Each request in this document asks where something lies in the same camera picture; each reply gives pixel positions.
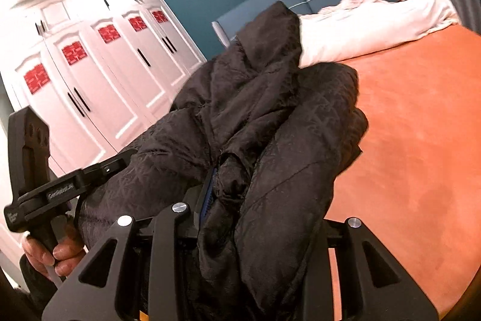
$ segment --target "cabinet handle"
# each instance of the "cabinet handle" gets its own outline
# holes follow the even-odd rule
[[[80,112],[80,114],[82,115],[82,117],[85,117],[84,113],[80,110],[80,107],[77,105],[77,103],[75,102],[74,98],[70,95],[70,93],[67,93],[68,97],[70,98],[71,102],[74,103],[75,107],[77,108],[77,110]]]
[[[176,48],[174,47],[174,45],[172,44],[172,41],[170,41],[170,39],[169,39],[167,36],[165,36],[165,39],[166,39],[167,41],[169,41],[170,46],[174,49],[175,52],[177,52],[177,49],[176,49]]]
[[[165,41],[165,39],[162,37],[162,42],[165,44],[165,46],[167,48],[169,48],[169,51],[172,55],[174,55],[174,51],[172,50],[172,48],[170,48],[169,44],[167,44],[167,41]]]
[[[138,52],[139,55],[142,57],[142,59],[144,59],[145,64],[147,64],[147,66],[151,67],[151,66],[150,66],[150,63],[148,62],[148,60],[146,59],[146,57],[144,56],[144,54],[142,53],[142,51],[137,48],[137,52]]]
[[[74,91],[75,91],[76,95],[78,95],[78,98],[80,98],[80,101],[82,101],[82,104],[87,108],[87,110],[88,110],[89,112],[92,112],[92,111],[90,110],[90,108],[88,107],[87,103],[85,102],[85,100],[82,98],[82,96],[81,96],[80,93],[78,92],[77,88],[74,88]]]

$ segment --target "triangular cutout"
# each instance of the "triangular cutout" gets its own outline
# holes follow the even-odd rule
[[[399,277],[371,243],[363,242],[362,247],[374,287],[382,288],[400,282]]]
[[[107,278],[109,277],[110,266],[116,247],[116,239],[111,239],[105,244],[97,257],[90,262],[90,265],[85,268],[78,277],[81,283],[90,284],[91,286],[99,288],[104,288],[107,285]]]

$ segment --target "black quilted jacket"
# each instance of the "black quilted jacket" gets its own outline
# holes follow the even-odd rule
[[[216,198],[185,265],[194,318],[285,319],[367,120],[354,69],[298,68],[299,20],[281,2],[237,39],[127,147],[138,153],[83,200],[78,226],[90,247],[119,216],[147,218],[181,201],[215,165]]]

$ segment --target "white wardrobe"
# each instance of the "white wardrobe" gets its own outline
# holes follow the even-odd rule
[[[115,155],[205,62],[163,0],[36,0],[1,25],[8,95],[49,125],[58,176]]]

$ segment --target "orange blanket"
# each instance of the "orange blanket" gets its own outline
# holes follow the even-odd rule
[[[444,315],[481,264],[481,37],[451,26],[343,63],[370,128],[327,218],[361,218]]]

